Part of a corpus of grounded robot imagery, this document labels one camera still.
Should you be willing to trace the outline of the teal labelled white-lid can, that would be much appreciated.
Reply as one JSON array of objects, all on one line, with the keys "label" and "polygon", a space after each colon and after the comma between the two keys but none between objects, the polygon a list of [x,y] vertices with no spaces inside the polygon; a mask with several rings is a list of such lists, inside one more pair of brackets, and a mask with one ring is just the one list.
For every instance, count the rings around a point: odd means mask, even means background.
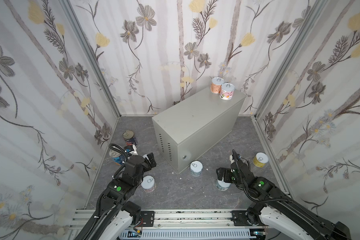
[{"label": "teal labelled white-lid can", "polygon": [[231,183],[226,183],[226,182],[217,180],[216,186],[220,191],[224,192],[229,189],[229,187],[231,186]]}]

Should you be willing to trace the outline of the pink fruit labelled can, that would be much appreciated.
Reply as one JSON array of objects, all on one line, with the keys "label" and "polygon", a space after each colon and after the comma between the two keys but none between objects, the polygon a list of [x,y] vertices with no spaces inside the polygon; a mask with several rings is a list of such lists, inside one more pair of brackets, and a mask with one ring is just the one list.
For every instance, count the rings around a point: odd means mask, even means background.
[{"label": "pink fruit labelled can", "polygon": [[231,100],[235,91],[235,86],[230,83],[225,83],[221,86],[220,98],[222,100]]}]

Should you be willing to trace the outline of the orange labelled can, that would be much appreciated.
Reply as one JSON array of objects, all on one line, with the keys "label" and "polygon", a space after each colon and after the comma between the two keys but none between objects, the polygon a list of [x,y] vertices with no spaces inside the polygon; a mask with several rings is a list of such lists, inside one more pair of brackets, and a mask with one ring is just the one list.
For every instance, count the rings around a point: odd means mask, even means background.
[{"label": "orange labelled can", "polygon": [[214,94],[219,94],[221,91],[222,85],[225,83],[225,80],[219,77],[212,78],[210,90]]}]

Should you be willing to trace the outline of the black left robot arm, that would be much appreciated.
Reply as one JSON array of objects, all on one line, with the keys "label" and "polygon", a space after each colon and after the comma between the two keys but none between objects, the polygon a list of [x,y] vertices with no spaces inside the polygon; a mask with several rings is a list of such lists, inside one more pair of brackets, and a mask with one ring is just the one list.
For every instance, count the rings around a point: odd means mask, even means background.
[{"label": "black left robot arm", "polygon": [[98,197],[96,208],[76,236],[77,240],[116,240],[141,220],[141,207],[129,201],[141,185],[144,173],[157,166],[153,153],[132,155],[113,175]]}]

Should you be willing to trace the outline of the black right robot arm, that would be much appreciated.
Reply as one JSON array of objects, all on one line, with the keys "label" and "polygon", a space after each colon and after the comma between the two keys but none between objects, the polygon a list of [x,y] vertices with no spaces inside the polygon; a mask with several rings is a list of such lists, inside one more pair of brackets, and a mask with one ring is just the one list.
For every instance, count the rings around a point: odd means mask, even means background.
[{"label": "black right robot arm", "polygon": [[256,177],[247,164],[233,163],[216,170],[219,181],[235,185],[252,201],[247,210],[233,217],[247,226],[260,224],[277,229],[293,239],[350,240],[350,229],[314,214],[287,196],[273,182]]}]

